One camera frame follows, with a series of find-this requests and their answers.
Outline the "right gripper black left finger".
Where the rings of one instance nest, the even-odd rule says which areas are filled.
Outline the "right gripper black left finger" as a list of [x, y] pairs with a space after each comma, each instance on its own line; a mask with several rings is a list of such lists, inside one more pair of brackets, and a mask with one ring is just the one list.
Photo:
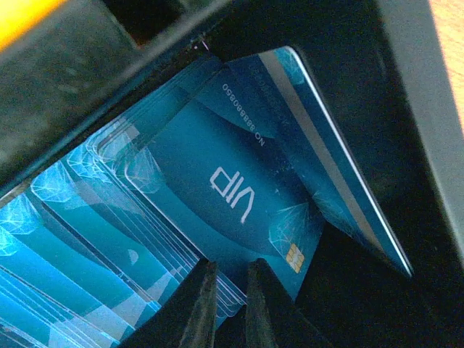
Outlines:
[[200, 260], [154, 317], [121, 347], [213, 347], [217, 264]]

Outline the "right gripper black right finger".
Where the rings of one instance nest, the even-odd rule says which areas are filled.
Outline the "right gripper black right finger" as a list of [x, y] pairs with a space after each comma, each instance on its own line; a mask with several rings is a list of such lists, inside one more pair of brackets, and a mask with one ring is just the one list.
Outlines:
[[263, 258], [248, 266], [246, 345], [248, 347], [332, 347], [298, 311]]

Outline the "blue VIP credit card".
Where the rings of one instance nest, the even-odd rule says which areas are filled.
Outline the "blue VIP credit card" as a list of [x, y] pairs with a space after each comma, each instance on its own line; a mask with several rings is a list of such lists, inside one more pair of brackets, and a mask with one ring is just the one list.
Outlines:
[[277, 143], [232, 123], [237, 89], [227, 69], [183, 71], [122, 113], [96, 152], [238, 287], [263, 258], [296, 297], [323, 218]]

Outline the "blue card stack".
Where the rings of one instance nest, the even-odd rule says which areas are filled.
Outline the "blue card stack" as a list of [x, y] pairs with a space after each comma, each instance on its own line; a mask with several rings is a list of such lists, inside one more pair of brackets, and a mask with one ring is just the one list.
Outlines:
[[[206, 54], [177, 74], [201, 69], [230, 71], [238, 84], [230, 97], [236, 111], [232, 123], [277, 143], [323, 218], [320, 237], [332, 225], [398, 271], [412, 273], [292, 48], [229, 62]], [[120, 347], [156, 315], [200, 260], [217, 264], [217, 324], [245, 307], [247, 269], [246, 286], [240, 288], [99, 159], [97, 142], [135, 103], [1, 209], [4, 345]]]

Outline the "black bin with blue cards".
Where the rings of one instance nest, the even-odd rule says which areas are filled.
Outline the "black bin with blue cards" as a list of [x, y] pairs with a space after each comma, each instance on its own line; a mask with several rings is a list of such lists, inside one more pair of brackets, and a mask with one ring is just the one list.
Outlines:
[[463, 345], [463, 135], [426, 1], [1, 3], [1, 195], [199, 56], [301, 58], [412, 268], [327, 227], [296, 305], [334, 347]]

